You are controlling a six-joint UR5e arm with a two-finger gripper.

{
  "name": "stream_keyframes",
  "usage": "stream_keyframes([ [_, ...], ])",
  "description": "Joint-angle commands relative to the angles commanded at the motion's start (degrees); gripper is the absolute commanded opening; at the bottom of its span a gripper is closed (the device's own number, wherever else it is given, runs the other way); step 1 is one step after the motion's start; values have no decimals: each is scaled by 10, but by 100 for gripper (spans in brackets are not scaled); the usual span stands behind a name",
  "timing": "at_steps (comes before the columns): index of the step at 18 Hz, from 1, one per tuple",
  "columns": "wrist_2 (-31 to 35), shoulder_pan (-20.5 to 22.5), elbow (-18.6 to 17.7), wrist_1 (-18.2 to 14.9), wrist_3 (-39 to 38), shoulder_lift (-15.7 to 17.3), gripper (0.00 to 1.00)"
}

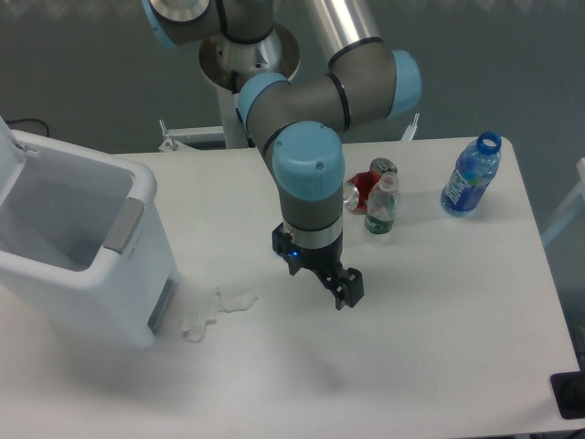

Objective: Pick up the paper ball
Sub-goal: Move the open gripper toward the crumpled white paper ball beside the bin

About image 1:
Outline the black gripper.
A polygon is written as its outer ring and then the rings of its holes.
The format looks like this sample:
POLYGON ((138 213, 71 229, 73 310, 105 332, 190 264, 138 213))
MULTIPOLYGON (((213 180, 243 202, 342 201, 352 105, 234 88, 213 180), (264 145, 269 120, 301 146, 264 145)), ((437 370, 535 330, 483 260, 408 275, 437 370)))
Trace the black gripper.
POLYGON ((313 249, 293 243, 292 234, 281 223, 271 233, 271 239, 272 250, 288 264, 290 275, 301 269, 314 273, 333 295, 337 311, 346 305, 354 307, 363 298, 362 273, 355 268, 345 270, 341 263, 343 233, 328 245, 313 249))

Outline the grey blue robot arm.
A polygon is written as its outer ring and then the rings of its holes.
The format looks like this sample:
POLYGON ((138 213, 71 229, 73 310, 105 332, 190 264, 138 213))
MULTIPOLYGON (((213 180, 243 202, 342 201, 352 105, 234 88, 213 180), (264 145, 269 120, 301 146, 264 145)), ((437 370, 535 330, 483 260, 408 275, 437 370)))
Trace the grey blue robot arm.
POLYGON ((337 308, 364 294, 359 270, 341 263, 340 134, 415 107, 420 70, 404 50, 389 50, 364 1, 309 1, 328 71, 292 83, 300 64, 294 36, 270 1, 146 1, 151 29, 175 48, 200 43, 207 79, 230 95, 224 124, 235 124, 259 151, 278 188, 282 223, 272 248, 290 273, 314 273, 337 308))

